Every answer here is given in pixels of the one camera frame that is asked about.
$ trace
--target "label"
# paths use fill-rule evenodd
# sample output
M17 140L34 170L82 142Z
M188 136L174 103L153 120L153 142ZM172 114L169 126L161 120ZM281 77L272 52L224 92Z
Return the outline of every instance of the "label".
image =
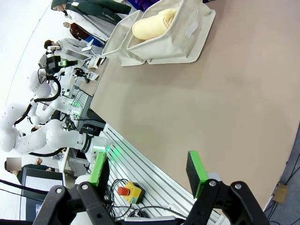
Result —
M130 203L131 204L136 204L136 202L137 202L137 197L131 197Z
M78 6L79 5L79 2L75 2L73 1L73 3L71 4L71 6Z

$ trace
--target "white wall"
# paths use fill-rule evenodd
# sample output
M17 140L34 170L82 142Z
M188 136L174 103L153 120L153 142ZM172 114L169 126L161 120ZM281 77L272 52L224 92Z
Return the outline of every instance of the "white wall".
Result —
M27 89L28 77L37 70L38 60L45 53L44 42L71 38L62 24L67 19L61 12L52 11L51 0L1 0L0 1L0 108L8 103L28 105L32 93ZM33 125L26 120L17 128L29 134ZM39 150L45 153L49 149ZM19 157L15 152L0 150L0 179L18 183L17 178L4 170L6 157ZM36 157L22 157L22 164L33 163ZM44 159L45 165L57 167L57 162ZM0 183L0 188L18 193L16 188ZM19 197L0 190L0 218L19 219Z

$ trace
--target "bin handle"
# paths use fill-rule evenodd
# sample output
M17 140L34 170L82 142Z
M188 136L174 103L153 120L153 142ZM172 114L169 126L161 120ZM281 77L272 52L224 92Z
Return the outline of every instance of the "bin handle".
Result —
M199 8L197 6L197 8L196 8L196 17L195 17L194 21L192 22L192 24L188 27L188 29L186 31L186 36L187 36L188 39L191 38L192 34L198 28L199 21L200 21L200 13L199 13Z

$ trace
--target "black hose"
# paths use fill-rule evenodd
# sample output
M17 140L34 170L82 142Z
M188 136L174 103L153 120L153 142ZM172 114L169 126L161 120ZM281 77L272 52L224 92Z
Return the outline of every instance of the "black hose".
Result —
M35 193L38 193L38 194L42 194L42 195L47 195L48 194L47 191L41 191L41 190L38 190L38 189L34 189L34 188L30 188L30 187L26 187L26 186L14 184L14 183L8 182L6 180L0 180L0 182L3 183L3 184L9 185L9 186L15 187L15 188L19 188L19 189L23 189L23 190L26 190L26 191L35 192Z
M19 118L16 122L15 122L15 125L20 123L23 119L26 118L26 116L28 115L29 111L30 111L30 108L32 107L31 104L28 105L26 111L24 112L23 116L21 118Z
M60 85L59 80L56 77L54 77L53 75L49 76L49 79L53 80L57 84L57 87L58 87L57 93L54 96L49 97L49 98L37 98L37 99L34 99L35 103L37 103L37 102L52 102L52 101L54 101L55 99L57 99L60 96L61 85Z
M49 76L48 79L53 80L57 84L57 86L58 86L57 93L53 97L50 97L50 98L37 98L37 99L34 99L35 103L37 103L37 102L51 102L51 101L54 101L55 99L57 99L60 96L61 85L60 85L60 82L58 81L58 79L56 79L53 75ZM28 115L31 107L32 107L32 105L29 104L26 111L24 112L23 116L15 122L15 125L20 123L23 119L26 118L26 116Z
M54 152L51 152L51 153L48 153L48 154L39 154L39 153L34 153L34 152L31 152L29 153L29 155L32 155L32 156L37 156L37 157L51 157L51 156L55 156L57 155L58 153L60 153L61 151L63 151L64 148L60 148Z
M60 119L60 121L63 121L66 118L66 116L67 116L67 114L65 114L65 116L62 119Z

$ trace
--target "hand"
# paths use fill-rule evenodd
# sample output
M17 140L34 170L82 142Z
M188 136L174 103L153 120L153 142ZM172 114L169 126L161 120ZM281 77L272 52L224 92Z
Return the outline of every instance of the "hand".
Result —
M41 158L37 158L37 164L40 165L42 164L43 160Z

